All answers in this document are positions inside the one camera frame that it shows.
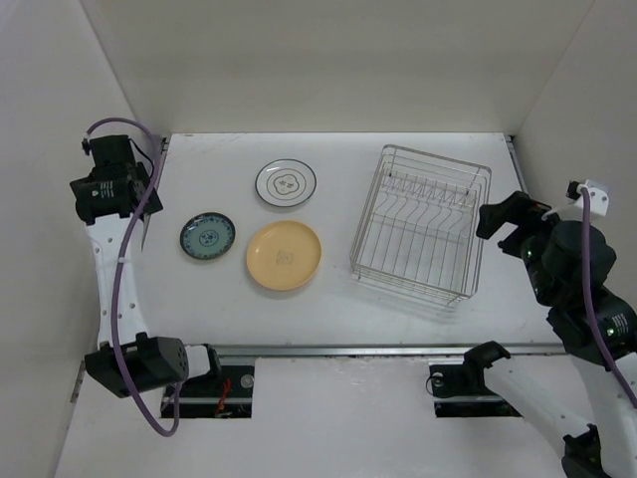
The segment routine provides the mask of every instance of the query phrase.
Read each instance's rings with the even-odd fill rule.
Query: cable
[[[429,386],[427,386],[427,385],[429,385],[431,383],[431,379],[432,378],[433,378],[433,376],[429,375],[429,378],[427,378],[427,381],[425,381],[425,391],[427,393],[429,393],[431,396],[436,396],[436,395],[434,395],[433,388],[431,389],[431,391],[429,391]]]
[[[172,395],[168,397],[168,400],[166,400],[166,402],[159,407],[159,411],[163,412],[163,410],[165,410],[168,407],[168,405],[170,405],[171,402],[174,401],[176,396],[177,396],[177,389],[175,388],[174,390],[172,390]]]
[[[219,414],[221,410],[224,409],[225,401],[226,401],[226,398],[228,397],[228,393],[230,393],[231,388],[232,388],[232,381],[230,381],[230,378],[226,378],[226,381],[223,382],[223,394],[221,395],[221,398],[219,398],[219,401],[217,402],[217,410],[215,411],[215,417]]]
[[[613,355],[606,346],[604,338],[601,336],[599,325],[597,324],[597,318],[595,317],[593,296],[590,286],[590,194],[586,187],[582,187],[579,192],[584,199],[584,213],[581,221],[581,282],[584,295],[584,306],[586,308],[586,318],[588,320],[588,325],[593,332],[595,342],[599,347],[599,351],[608,364],[610,371],[613,375],[615,375],[615,378],[617,378],[617,381],[628,396],[633,407],[637,408],[637,396],[635,396],[635,392],[632,390],[628,381],[617,367],[617,363],[615,362]]]
[[[109,122],[123,122],[125,124],[130,124],[135,126],[148,137],[150,141],[150,157],[152,157],[152,162],[156,167],[154,167],[152,174],[150,175],[150,179],[148,181],[148,187],[141,195],[139,199],[139,204],[135,207],[135,210],[130,217],[130,221],[128,222],[128,226],[123,234],[123,238],[121,240],[121,245],[119,246],[119,252],[117,254],[117,265],[115,267],[114,280],[112,283],[112,299],[110,302],[110,331],[112,333],[112,350],[115,355],[115,361],[117,362],[117,367],[119,368],[119,372],[121,373],[121,377],[123,378],[123,382],[130,393],[130,396],[134,400],[137,408],[146,419],[148,424],[159,433],[161,436],[172,436],[175,431],[177,431],[177,427],[179,426],[179,392],[181,391],[181,383],[175,384],[175,392],[174,392],[174,421],[172,423],[172,427],[170,429],[163,428],[159,422],[152,415],[148,407],[143,402],[141,395],[139,394],[139,390],[135,386],[134,381],[132,380],[132,376],[130,376],[130,372],[128,371],[128,367],[126,366],[126,362],[123,357],[123,352],[121,351],[121,344],[119,343],[119,327],[117,323],[117,312],[119,305],[119,286],[121,285],[121,274],[123,272],[123,258],[126,255],[126,249],[128,247],[128,243],[130,242],[130,236],[132,235],[132,231],[137,225],[137,220],[141,217],[143,212],[143,208],[148,202],[150,198],[150,194],[155,188],[157,184],[159,171],[161,170],[161,163],[163,162],[163,157],[161,156],[161,150],[157,147],[157,143],[155,141],[155,137],[152,135],[152,132],[141,124],[133,119],[127,118],[105,118],[101,119],[98,122],[94,123],[87,129],[86,136],[90,136],[93,131],[95,131],[98,127],[103,124],[107,124]]]
[[[155,164],[154,164],[154,162],[152,162],[152,159],[150,159],[148,157],[148,155],[145,152],[143,152],[143,150],[137,145],[137,143],[135,142],[135,140],[132,137],[130,137],[128,140],[135,147],[137,152],[139,154],[141,154],[143,157],[145,157],[146,160],[150,163],[150,175],[152,176],[152,173],[155,172]]]

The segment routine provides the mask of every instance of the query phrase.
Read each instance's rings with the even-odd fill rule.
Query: plate rim
[[[250,262],[248,260],[248,258],[250,257],[250,251],[252,249],[252,244],[255,241],[255,238],[261,234],[262,231],[264,231],[265,229],[271,228],[277,224],[281,224],[281,223],[285,223],[285,222],[291,222],[297,225],[301,225],[303,227],[305,227],[306,229],[309,229],[314,236],[317,238],[317,242],[318,242],[318,261],[317,261],[317,265],[315,266],[314,270],[312,271],[312,273],[310,274],[310,276],[305,279],[304,281],[302,281],[300,284],[297,284],[294,287],[291,287],[289,289],[276,289],[274,287],[269,287],[266,286],[265,284],[263,284],[261,281],[257,280],[257,278],[255,277],[254,273],[252,272],[252,269],[250,268]],[[252,277],[252,279],[259,284],[261,287],[264,287],[270,291],[275,291],[275,292],[289,292],[289,291],[293,291],[296,290],[302,286],[304,286],[305,284],[307,284],[309,281],[312,280],[312,278],[317,274],[317,271],[319,270],[319,266],[320,263],[322,262],[322,243],[320,242],[320,238],[319,235],[317,234],[316,231],[314,231],[314,229],[309,226],[308,224],[306,224],[305,222],[301,222],[301,221],[296,221],[294,219],[284,219],[282,221],[275,221],[275,222],[271,222],[270,224],[266,224],[265,226],[263,226],[261,229],[259,229],[257,232],[254,233],[254,235],[252,236],[252,238],[250,239],[250,242],[248,243],[248,247],[246,249],[246,268],[248,269],[248,272],[250,273],[250,277]]]
[[[273,204],[273,203],[272,203],[272,202],[270,202],[268,199],[266,199],[265,197],[263,197],[263,196],[261,195],[261,193],[259,192],[259,187],[258,187],[258,183],[259,183],[259,176],[261,176],[261,173],[262,173],[262,172],[263,172],[263,171],[264,171],[264,170],[265,170],[265,169],[266,169],[269,165],[274,164],[275,162],[279,162],[279,161],[293,161],[293,162],[298,162],[298,163],[302,164],[303,166],[305,166],[307,169],[309,169],[309,170],[310,170],[310,172],[312,173],[312,176],[313,176],[313,177],[314,177],[314,179],[315,179],[315,187],[313,187],[312,192],[310,193],[310,195],[309,195],[308,197],[306,197],[303,201],[301,201],[301,202],[299,202],[299,203],[297,203],[297,204],[290,204],[290,205],[279,205],[279,204]],[[317,181],[317,174],[315,173],[315,171],[314,171],[314,170],[313,170],[313,169],[312,169],[312,168],[311,168],[311,167],[310,167],[310,166],[309,166],[306,162],[303,162],[303,161],[301,161],[301,160],[299,160],[299,159],[293,159],[293,158],[291,158],[291,157],[282,157],[282,158],[279,158],[279,159],[275,159],[274,161],[270,161],[268,164],[264,165],[261,169],[259,169],[259,172],[257,173],[257,177],[255,177],[255,191],[257,191],[257,195],[259,196],[259,198],[260,198],[262,201],[264,201],[264,202],[266,202],[266,203],[270,204],[271,206],[274,206],[274,207],[280,207],[280,208],[282,208],[282,209],[286,209],[286,208],[289,208],[289,207],[297,207],[297,206],[300,206],[300,205],[302,205],[302,204],[305,204],[305,203],[306,203],[306,202],[307,202],[307,201],[308,201],[308,200],[309,200],[312,196],[314,196],[314,195],[315,195],[315,192],[317,191],[317,184],[318,184],[318,183],[319,183],[319,182]]]
[[[190,254],[185,247],[183,247],[183,235],[186,232],[186,229],[188,228],[188,226],[193,223],[195,220],[206,216],[216,216],[216,217],[220,217],[221,219],[224,219],[228,224],[230,224],[230,227],[232,228],[232,240],[230,241],[230,244],[228,244],[228,249],[226,249],[224,252],[222,252],[221,254],[219,254],[218,256],[214,256],[214,257],[196,257],[193,256],[192,254]],[[183,252],[186,253],[186,255],[188,257],[191,257],[197,261],[213,261],[215,259],[220,258],[221,256],[224,256],[231,248],[232,245],[235,243],[235,239],[237,238],[237,229],[235,228],[235,224],[234,222],[232,222],[232,220],[226,216],[225,214],[222,214],[220,212],[214,212],[214,211],[208,211],[208,212],[201,212],[199,214],[197,214],[196,216],[191,217],[190,219],[188,219],[186,221],[186,223],[183,225],[183,227],[181,228],[181,232],[179,233],[179,247],[181,247],[181,250]]]

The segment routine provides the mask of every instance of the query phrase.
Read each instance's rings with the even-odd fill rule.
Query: bolt
[[[252,388],[255,385],[255,378],[250,374],[245,374],[241,377],[241,386],[244,388]]]
[[[431,384],[436,388],[440,388],[445,384],[444,377],[445,375],[443,375],[440,371],[436,371],[431,375]]]

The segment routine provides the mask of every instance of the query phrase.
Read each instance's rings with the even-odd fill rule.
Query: plate with black pattern
[[[304,162],[277,159],[259,171],[255,187],[259,197],[268,204],[292,207],[312,197],[317,188],[317,177]]]
[[[204,212],[181,229],[179,244],[194,259],[208,261],[223,256],[235,242],[235,225],[218,212]]]

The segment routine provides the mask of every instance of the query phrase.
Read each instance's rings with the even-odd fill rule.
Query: white wall
[[[82,0],[168,130],[516,132],[589,0]]]
[[[610,187],[599,224],[619,256],[608,285],[637,307],[637,2],[598,0],[516,139],[531,193],[563,203],[569,179]]]
[[[130,109],[76,0],[0,3],[0,463],[45,477],[99,319],[69,181],[83,131]]]

